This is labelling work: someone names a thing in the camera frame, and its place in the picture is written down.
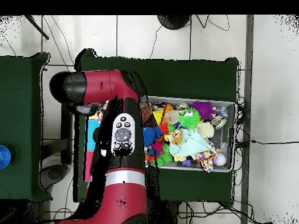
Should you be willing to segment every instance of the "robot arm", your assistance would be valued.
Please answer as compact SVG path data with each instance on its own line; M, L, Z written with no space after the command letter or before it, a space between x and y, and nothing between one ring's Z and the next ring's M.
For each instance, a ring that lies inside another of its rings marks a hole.
M125 71L62 72L52 78L50 90L57 101L84 114L110 101L94 152L97 160L93 160L95 170L88 188L92 192L86 197L87 201L93 193L99 209L86 220L50 224L147 224L144 147L133 78Z

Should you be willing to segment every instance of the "black round object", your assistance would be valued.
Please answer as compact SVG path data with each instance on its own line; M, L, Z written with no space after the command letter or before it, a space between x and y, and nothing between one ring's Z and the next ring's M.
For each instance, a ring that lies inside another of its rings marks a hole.
M157 17L163 27L171 30L181 29L190 19L190 15L158 15Z
M70 71L62 71L55 74L50 80L50 92L53 98L61 104L69 103L64 90L64 80L70 75Z

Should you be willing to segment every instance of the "dark green table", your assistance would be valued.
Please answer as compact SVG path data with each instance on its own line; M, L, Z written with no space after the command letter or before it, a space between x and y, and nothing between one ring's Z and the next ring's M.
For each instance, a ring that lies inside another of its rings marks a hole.
M61 162L71 164L72 116L64 107L61 139L41 142L41 73L49 57L0 57L0 144L11 152L10 164L0 169L0 200L50 200L39 183L41 160L61 151Z
M162 59L101 58L91 49L77 57L77 70L121 69L136 71L149 96L179 97L236 102L236 58L224 62ZM85 118L80 118L78 200L85 198L87 183L82 182ZM204 173L160 169L160 195L171 201L222 201L231 204L232 172Z

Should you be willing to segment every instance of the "white tile floor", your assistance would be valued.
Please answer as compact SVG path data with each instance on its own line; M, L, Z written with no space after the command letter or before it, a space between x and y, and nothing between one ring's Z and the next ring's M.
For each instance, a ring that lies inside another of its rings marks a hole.
M204 24L207 15L198 16ZM41 16L33 17L41 26ZM51 77L57 72L67 69L64 63L72 65L75 57L84 48L93 48L100 57L118 55L130 58L149 58L156 38L156 31L161 25L157 16L70 15L45 16L45 19L48 24L43 20L43 30L49 36L49 40L41 38L40 33L24 17L0 23L0 34L2 33L7 38L16 55L29 57L42 49L51 54L51 65L61 65L46 66L48 71L43 73L44 138L56 139L60 137L61 109L60 104L53 99L49 91L48 83ZM210 22L207 22L206 28L203 29L196 15L192 16L191 59L224 61L229 57L236 57L240 62L241 69L245 68L246 15L228 15L228 19L230 29L223 31ZM224 29L228 28L228 20L225 15L210 15L210 20ZM175 31L162 27L157 32L157 40L151 58L188 60L189 39L190 26ZM13 55L12 49L2 35L0 35L0 55ZM241 71L241 89L244 87L244 78L244 71ZM239 134L238 138L241 141L242 134ZM44 161L43 166L56 163L60 163L60 158L51 156ZM241 158L237 156L235 167L240 167L240 165ZM241 177L240 170L236 179L237 184ZM45 219L52 219L60 208L65 208L67 189L71 180L72 167L63 181L50 188L53 200L44 203ZM235 187L235 199L241 200L241 186ZM199 212L196 215L206 215L202 202L190 202L190 205L195 212ZM218 207L217 203L211 202L205 202L204 205L207 212L212 212ZM61 210L55 218L68 217L77 207L78 204L72 201L71 184L67 200L67 208L71 213L67 211L65 214L64 210ZM234 207L239 209L240 205L235 203ZM186 216L184 203L180 206L180 212L185 212ZM224 212L222 214L215 213L206 218L193 218L192 224L240 224L237 216L228 210ZM185 219L178 218L178 221L179 224L186 224Z

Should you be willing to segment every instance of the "plastic bin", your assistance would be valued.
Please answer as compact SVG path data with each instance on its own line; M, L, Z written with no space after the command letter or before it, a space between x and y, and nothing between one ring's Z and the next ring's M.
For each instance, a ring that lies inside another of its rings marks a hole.
M142 102L146 102L145 97L141 98ZM181 99L181 98L168 98L168 97L157 97L157 96L148 96L148 102L155 104L157 102L169 103L172 106L176 106L179 103L185 102L190 106L195 99ZM236 127L237 127L237 105L233 102L228 101L213 101L213 100L198 100L199 102L211 102L213 107L226 107L228 110L227 123L221 129L215 129L214 136L209 138L215 146L216 149L221 149L222 153L226 156L227 162L224 166L214 165L212 173L215 172L224 172L227 173L232 170L234 167L234 149L235 149L235 139L236 139ZM203 171L200 163L196 160L191 161L191 166L186 167L180 164L180 162L172 162L168 164L163 164L160 169L177 169L177 170L196 170Z

